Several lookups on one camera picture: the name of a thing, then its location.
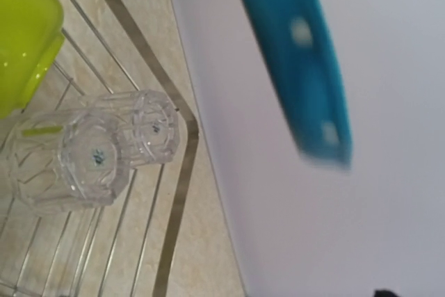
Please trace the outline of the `blue polka dot plate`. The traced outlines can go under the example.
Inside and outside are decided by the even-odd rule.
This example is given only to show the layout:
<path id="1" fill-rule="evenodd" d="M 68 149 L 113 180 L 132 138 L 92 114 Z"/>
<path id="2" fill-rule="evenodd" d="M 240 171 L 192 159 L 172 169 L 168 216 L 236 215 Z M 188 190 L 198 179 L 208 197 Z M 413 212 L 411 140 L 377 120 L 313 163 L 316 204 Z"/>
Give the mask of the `blue polka dot plate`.
<path id="1" fill-rule="evenodd" d="M 341 71 L 319 0 L 242 0 L 296 147 L 349 168 Z"/>

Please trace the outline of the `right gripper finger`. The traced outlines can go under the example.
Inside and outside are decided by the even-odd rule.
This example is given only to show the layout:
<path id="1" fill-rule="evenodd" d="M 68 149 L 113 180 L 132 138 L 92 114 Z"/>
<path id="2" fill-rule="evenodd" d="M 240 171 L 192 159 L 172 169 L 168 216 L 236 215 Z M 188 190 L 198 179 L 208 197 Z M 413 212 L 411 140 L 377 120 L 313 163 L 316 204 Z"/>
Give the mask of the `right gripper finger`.
<path id="1" fill-rule="evenodd" d="M 388 289 L 376 289 L 373 293 L 373 297 L 400 297 L 400 296 Z"/>

